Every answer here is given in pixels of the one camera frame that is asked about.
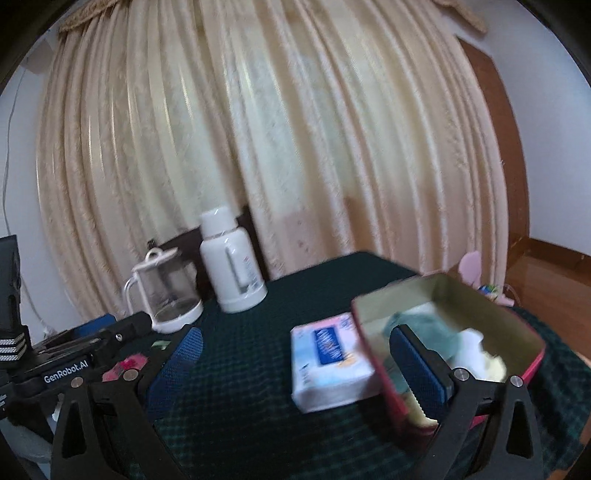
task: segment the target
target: blue gripper pad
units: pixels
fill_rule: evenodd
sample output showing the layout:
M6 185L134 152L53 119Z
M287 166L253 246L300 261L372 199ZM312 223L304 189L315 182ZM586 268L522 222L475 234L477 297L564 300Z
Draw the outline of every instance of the blue gripper pad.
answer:
M148 388L145 413L150 423L163 419L172 408L187 374L199 360L202 351L201 330L193 327Z
M446 391L399 328L390 334L390 354L425 415L441 422L447 413Z

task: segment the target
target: teapot handle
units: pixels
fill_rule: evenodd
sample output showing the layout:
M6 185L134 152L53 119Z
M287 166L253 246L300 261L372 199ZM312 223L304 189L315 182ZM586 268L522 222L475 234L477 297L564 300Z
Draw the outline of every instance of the teapot handle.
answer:
M127 312L129 315L134 314L134 306L131 303L131 295L129 291L131 287L138 282L138 278L135 275L132 275L127 282L125 282L125 286L123 287L123 298L125 299L125 304L127 305Z

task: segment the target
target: thermos handle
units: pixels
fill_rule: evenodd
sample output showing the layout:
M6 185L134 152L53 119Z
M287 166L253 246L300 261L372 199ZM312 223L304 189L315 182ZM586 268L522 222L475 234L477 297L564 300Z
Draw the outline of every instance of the thermos handle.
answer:
M132 275L127 282L125 282L125 286L123 287L123 298L125 299L125 303L127 305L127 312L130 315L134 314L134 306L131 303L131 295L130 290L131 287L138 282L138 278L135 275Z
M226 241L226 252L228 253L228 259L232 264L232 269L234 270L238 285L241 288L248 287L252 280L251 276L249 275L249 271L246 269L246 265L244 264L243 255L241 255L236 247L234 247L229 241Z

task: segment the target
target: glass teapot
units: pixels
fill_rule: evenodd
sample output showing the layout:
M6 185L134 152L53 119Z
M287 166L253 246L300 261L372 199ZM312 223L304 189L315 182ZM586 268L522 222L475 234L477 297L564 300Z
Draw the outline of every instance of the glass teapot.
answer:
M182 261L178 248L151 249L144 261L133 267L123 287L128 313L134 313L131 287L137 285L143 310L152 318L155 332L172 333L195 322L203 311L203 302L195 288L195 276L187 272L188 263Z

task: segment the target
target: white thermos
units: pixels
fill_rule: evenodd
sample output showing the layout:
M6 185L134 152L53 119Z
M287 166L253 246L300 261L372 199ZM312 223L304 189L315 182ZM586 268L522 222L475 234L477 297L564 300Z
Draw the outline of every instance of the white thermos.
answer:
M226 206L201 215L201 258L226 313L248 310L267 295L251 240Z

